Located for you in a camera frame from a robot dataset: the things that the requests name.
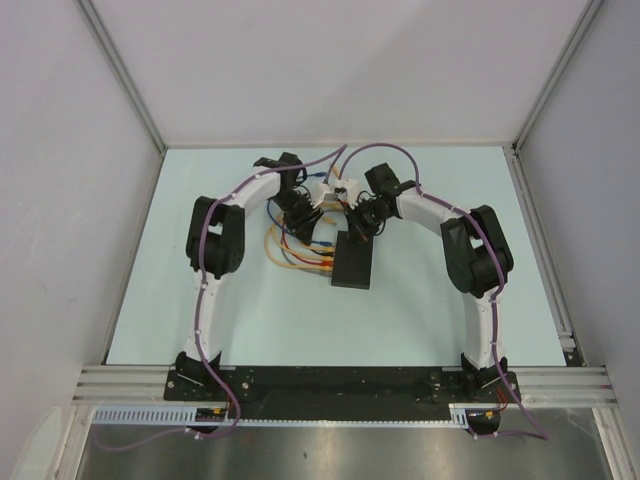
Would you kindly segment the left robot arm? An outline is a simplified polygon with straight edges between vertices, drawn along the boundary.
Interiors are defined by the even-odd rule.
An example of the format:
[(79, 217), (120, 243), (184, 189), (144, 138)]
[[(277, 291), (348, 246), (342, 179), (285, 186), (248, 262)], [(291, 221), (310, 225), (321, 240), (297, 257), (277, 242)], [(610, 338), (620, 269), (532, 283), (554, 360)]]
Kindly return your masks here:
[(194, 327), (176, 358), (175, 368), (197, 398), (214, 397), (221, 387), (219, 364), (222, 346), (213, 338), (219, 326), (217, 297), (225, 277), (238, 270), (245, 253), (246, 219), (267, 201), (283, 213), (285, 229), (309, 246), (322, 216), (308, 194), (298, 190), (306, 166), (285, 152), (276, 160), (257, 160), (249, 178), (220, 198), (199, 197), (193, 207), (186, 255), (199, 280)]

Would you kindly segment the left aluminium corner post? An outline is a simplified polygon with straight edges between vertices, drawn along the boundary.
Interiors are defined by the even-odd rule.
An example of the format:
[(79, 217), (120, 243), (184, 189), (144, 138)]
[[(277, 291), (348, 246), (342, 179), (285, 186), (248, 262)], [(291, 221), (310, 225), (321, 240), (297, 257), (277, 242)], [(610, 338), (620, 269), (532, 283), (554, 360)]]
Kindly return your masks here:
[(163, 156), (167, 151), (167, 145), (94, 2), (90, 0), (75, 0), (74, 4), (94, 37), (99, 50), (114, 74), (126, 100), (141, 122), (146, 135), (158, 153)]

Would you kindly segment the aluminium corner post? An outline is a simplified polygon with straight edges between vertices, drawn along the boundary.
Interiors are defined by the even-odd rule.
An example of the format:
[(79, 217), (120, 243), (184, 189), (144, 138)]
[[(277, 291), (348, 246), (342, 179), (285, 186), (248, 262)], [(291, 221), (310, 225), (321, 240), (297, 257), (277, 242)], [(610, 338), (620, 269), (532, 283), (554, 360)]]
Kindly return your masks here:
[(141, 122), (146, 135), (158, 153), (163, 156), (167, 151), (167, 145), (94, 2), (90, 0), (75, 0), (74, 4), (94, 37), (99, 50), (114, 74), (126, 100)]
[(566, 71), (571, 62), (574, 60), (582, 44), (590, 33), (598, 15), (603, 7), (607, 4), (604, 0), (589, 0), (586, 2), (580, 16), (574, 27), (572, 28), (567, 41), (560, 50), (551, 71), (539, 92), (536, 99), (527, 113), (523, 125), (518, 130), (515, 138), (511, 142), (511, 148), (514, 152), (519, 152), (529, 138), (531, 131), (537, 124), (539, 118), (545, 111), (545, 108), (556, 89), (559, 87)]

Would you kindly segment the black network switch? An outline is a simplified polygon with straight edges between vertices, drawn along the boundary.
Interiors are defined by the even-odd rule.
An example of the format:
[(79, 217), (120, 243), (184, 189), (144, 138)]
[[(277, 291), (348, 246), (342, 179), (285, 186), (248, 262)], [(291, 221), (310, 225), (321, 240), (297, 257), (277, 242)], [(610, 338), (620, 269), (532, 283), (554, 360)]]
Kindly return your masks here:
[(353, 243), (347, 231), (339, 231), (331, 275), (333, 287), (369, 290), (374, 240)]

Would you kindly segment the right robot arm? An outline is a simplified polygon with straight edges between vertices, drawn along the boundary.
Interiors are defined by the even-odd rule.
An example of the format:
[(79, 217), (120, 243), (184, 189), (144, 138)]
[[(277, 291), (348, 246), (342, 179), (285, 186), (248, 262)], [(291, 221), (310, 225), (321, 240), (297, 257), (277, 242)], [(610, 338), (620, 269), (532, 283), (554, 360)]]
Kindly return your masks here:
[(391, 218), (413, 222), (440, 237), (447, 275), (464, 298), (461, 388), (473, 401), (486, 400), (507, 370), (500, 297), (514, 266), (495, 211), (487, 205), (469, 211), (451, 205), (423, 192), (413, 181), (399, 181), (386, 163), (367, 171), (365, 178), (368, 193), (351, 180), (338, 182), (348, 239), (369, 241)]

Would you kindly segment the right aluminium side rail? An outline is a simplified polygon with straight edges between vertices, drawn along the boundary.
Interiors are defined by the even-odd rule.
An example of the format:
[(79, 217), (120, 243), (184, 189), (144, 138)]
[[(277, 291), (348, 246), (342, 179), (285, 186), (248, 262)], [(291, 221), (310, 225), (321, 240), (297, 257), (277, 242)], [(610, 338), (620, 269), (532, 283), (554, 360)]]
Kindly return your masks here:
[(550, 305), (565, 364), (568, 367), (584, 367), (585, 363), (580, 342), (575, 333), (568, 304), (560, 285), (540, 216), (525, 177), (521, 159), (516, 149), (511, 145), (504, 147), (503, 153), (524, 217), (545, 294)]

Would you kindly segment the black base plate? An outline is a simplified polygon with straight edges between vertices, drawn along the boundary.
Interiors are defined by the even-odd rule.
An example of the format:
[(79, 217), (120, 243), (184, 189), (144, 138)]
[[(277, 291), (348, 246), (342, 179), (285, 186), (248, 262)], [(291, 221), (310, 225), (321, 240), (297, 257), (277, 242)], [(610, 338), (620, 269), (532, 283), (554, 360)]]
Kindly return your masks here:
[(254, 420), (444, 420), (451, 404), (479, 408), (520, 395), (513, 372), (472, 394), (462, 370), (440, 367), (236, 366), (218, 375), (241, 418)]

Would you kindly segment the right aluminium corner post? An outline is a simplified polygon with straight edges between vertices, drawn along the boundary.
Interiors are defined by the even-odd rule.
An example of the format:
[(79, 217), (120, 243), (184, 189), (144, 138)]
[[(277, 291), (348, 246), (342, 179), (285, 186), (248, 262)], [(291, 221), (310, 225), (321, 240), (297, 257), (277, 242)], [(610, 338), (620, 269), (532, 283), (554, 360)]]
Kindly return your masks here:
[(572, 28), (567, 41), (560, 50), (551, 71), (539, 92), (536, 99), (527, 113), (523, 125), (518, 130), (515, 138), (511, 142), (511, 148), (514, 152), (519, 152), (529, 138), (531, 131), (537, 124), (539, 118), (545, 111), (545, 108), (556, 89), (559, 87), (566, 71), (571, 62), (574, 60), (582, 44), (590, 33), (598, 15), (603, 7), (607, 4), (604, 0), (589, 0), (586, 2), (580, 16), (574, 27)]

